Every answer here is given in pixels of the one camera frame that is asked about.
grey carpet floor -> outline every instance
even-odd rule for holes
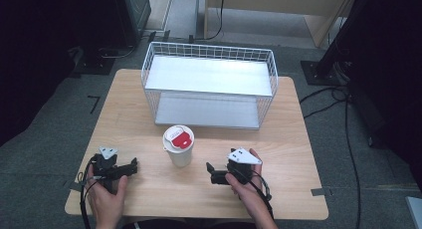
[[[294,80],[299,99],[322,88],[308,86],[300,61],[318,61],[323,50],[230,46],[272,49],[279,75]],[[78,173],[115,72],[140,69],[146,47],[142,41],[131,55],[116,59],[109,76],[65,79],[32,124],[0,147],[0,228],[84,227],[80,216],[65,212],[69,189],[64,184]],[[101,97],[93,112],[96,100],[89,96]],[[329,92],[317,95],[302,104],[303,114],[333,101]],[[344,107],[345,104],[337,104],[306,119],[321,184],[331,192],[326,197],[328,218],[279,220],[280,228],[355,228],[357,190],[345,137]],[[367,145],[365,127],[353,105],[348,107],[348,130],[361,186],[360,228],[414,228],[405,197],[422,195],[408,165],[388,149]]]

wooden table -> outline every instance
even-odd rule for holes
[[[276,219],[327,217],[324,196],[311,192],[321,185],[292,79],[279,78],[279,90],[259,130],[191,127],[195,144],[192,162],[186,167],[174,166],[163,150],[167,128],[153,123],[140,71],[119,70],[80,171],[100,146],[119,150],[117,165],[137,157],[139,171],[129,178],[123,215],[249,218],[230,186],[211,184],[205,166],[210,162],[224,169],[230,148],[243,146],[255,148],[263,159]],[[66,203],[69,214],[81,214],[79,200],[80,193],[72,191]]]
[[[339,16],[347,17],[353,0],[224,0],[224,9],[305,15],[319,47]],[[204,37],[208,32],[208,8],[220,8],[221,0],[205,0]]]

person's left hand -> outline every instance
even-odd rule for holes
[[[93,166],[90,165],[87,178],[94,176]],[[97,221],[97,229],[115,228],[120,220],[124,208],[124,197],[127,188],[127,176],[120,178],[117,194],[109,193],[102,185],[96,183],[94,179],[88,180],[86,189],[91,209]]]

white cup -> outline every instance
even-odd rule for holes
[[[184,167],[190,163],[194,139],[192,130],[185,125],[167,129],[162,136],[162,143],[174,165]]]

white wire rack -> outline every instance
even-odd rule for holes
[[[258,129],[278,88],[271,50],[159,42],[141,80],[156,124]]]

